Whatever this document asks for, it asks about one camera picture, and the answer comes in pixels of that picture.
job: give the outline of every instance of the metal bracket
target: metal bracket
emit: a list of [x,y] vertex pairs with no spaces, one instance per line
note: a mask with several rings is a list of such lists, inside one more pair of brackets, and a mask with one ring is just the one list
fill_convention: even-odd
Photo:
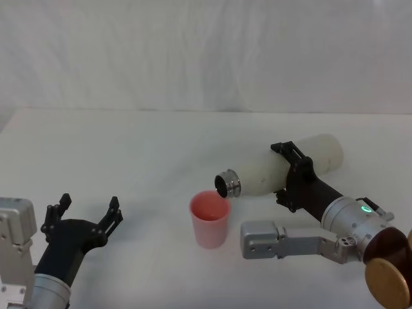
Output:
[[321,228],[287,229],[273,221],[250,221],[242,224],[240,238],[245,259],[318,254],[339,264],[359,260],[352,237],[337,238]]
[[0,198],[0,308],[25,308],[32,297],[34,271],[30,246],[36,231],[31,201]]

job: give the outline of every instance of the screw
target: screw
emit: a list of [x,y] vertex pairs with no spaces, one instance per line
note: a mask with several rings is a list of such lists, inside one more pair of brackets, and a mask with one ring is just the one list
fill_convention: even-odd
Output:
[[348,237],[348,241],[351,245],[356,244],[356,241],[352,237]]

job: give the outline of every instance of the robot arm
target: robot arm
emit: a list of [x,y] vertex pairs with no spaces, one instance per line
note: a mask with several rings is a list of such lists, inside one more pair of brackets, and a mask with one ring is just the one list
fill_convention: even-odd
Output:
[[319,254],[337,263],[362,261],[366,282],[385,308],[412,305],[411,238],[391,226],[393,214],[367,198],[343,196],[318,179],[312,159],[292,142],[271,149],[290,164],[286,190],[276,192],[277,202],[291,212],[304,209],[317,219],[320,229],[286,229],[272,221],[245,222],[241,248],[247,259],[283,258]]
[[103,247],[123,220],[117,197],[96,224],[85,220],[61,220],[71,204],[63,194],[58,205],[47,208],[41,231],[49,243],[33,269],[29,248],[37,228],[33,205],[28,200],[0,198],[0,308],[67,309],[70,286],[84,256]]

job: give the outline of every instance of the wooden disc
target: wooden disc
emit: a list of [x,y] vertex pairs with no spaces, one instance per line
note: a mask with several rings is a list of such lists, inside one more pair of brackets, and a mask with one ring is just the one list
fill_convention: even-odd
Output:
[[374,298],[387,309],[409,307],[410,294],[404,276],[385,259],[372,259],[365,270],[366,284]]

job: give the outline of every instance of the cup rim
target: cup rim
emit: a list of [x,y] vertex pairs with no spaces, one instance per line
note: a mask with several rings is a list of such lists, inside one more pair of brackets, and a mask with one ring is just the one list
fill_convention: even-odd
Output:
[[[204,220],[204,219],[199,218],[197,215],[195,215],[195,214],[193,213],[193,209],[192,209],[192,207],[193,207],[193,202],[192,202],[192,201],[193,201],[195,198],[197,198],[199,195],[205,194],[205,193],[213,193],[213,194],[216,194],[219,198],[221,198],[221,199],[225,202],[225,204],[226,204],[226,206],[227,206],[227,213],[226,213],[223,217],[221,217],[221,218],[219,218],[219,219],[216,219],[216,220]],[[201,192],[196,193],[196,194],[191,198],[191,201],[190,201],[190,203],[189,203],[189,210],[190,210],[190,212],[191,212],[192,217],[193,217],[193,218],[196,218],[196,220],[199,220],[199,221],[201,221],[201,222],[208,223],[208,224],[213,224],[213,223],[217,223],[217,222],[220,222],[220,221],[223,221],[223,220],[227,219],[227,218],[229,217],[230,212],[232,211],[232,205],[230,204],[230,201],[229,201],[228,199],[222,198],[216,190],[206,190],[206,191],[201,191]]]

